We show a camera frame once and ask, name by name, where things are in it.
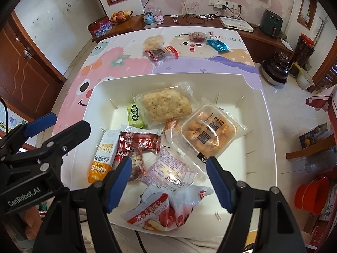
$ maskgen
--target cartoon eye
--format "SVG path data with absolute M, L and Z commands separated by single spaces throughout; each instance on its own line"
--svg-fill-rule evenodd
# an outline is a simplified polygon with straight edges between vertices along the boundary
M 76 90 L 76 94 L 77 95 L 81 95 L 83 94 L 90 86 L 90 80 L 85 79 L 77 88 Z
M 113 80 L 113 79 L 114 79 L 114 77 L 108 76 L 108 77 L 105 77 L 105 78 L 103 78 L 102 80 L 100 80 L 100 82 L 108 81 L 108 80 Z

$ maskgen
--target white router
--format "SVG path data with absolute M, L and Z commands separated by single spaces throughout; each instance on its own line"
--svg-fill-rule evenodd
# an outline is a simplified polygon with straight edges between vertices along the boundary
M 239 29 L 239 30 L 244 30 L 248 32 L 254 31 L 251 25 L 243 20 L 227 18 L 227 17 L 220 17 L 220 21 L 225 28 Z

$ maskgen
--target blue snack packet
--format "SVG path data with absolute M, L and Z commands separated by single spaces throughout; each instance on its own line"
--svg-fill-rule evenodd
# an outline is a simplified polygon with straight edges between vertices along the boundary
M 210 40 L 207 40 L 206 42 L 217 51 L 229 50 L 229 48 L 223 42 L 219 40 L 210 39 Z

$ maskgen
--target cartoon tablecloth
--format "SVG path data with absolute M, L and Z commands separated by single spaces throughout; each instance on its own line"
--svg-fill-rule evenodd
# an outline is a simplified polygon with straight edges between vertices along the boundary
M 231 52 L 221 54 L 206 43 L 188 40 L 188 33 L 212 31 L 214 38 L 224 42 Z M 143 43 L 149 36 L 162 35 L 165 45 L 179 53 L 176 60 L 162 64 L 154 62 L 143 52 Z M 71 85 L 58 115 L 53 134 L 83 119 L 94 87 L 108 79 L 144 74 L 174 72 L 234 73 L 245 77 L 255 89 L 262 89 L 261 80 L 253 60 L 238 32 L 223 28 L 164 27 L 118 35 L 101 41 L 90 53 Z M 70 187 L 75 149 L 63 157 L 61 180 Z

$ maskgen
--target tiled floor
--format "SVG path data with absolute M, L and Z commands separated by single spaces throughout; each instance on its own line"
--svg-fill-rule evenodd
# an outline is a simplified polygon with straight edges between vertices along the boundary
M 54 113 L 58 114 L 67 91 L 90 51 L 91 49 L 88 49 L 85 52 L 70 73 L 67 82 L 55 102 L 52 110 Z M 285 154 L 301 149 L 298 138 L 299 135 L 311 130 L 318 124 L 329 122 L 329 119 L 327 113 L 316 111 L 304 103 L 305 99 L 311 96 L 311 93 L 301 90 L 294 78 L 289 77 L 287 84 L 282 87 L 270 85 L 262 76 L 261 81 L 274 130 L 277 159 L 277 186 L 281 189 L 293 210 L 300 229 L 303 229 L 308 213 L 294 207 L 294 195 L 299 185 L 314 179 L 314 172 L 307 173 L 305 170 L 305 164 L 307 162 L 305 158 L 288 161 L 285 158 Z M 45 131 L 41 143 L 50 138 L 52 130 L 53 128 L 50 128 Z

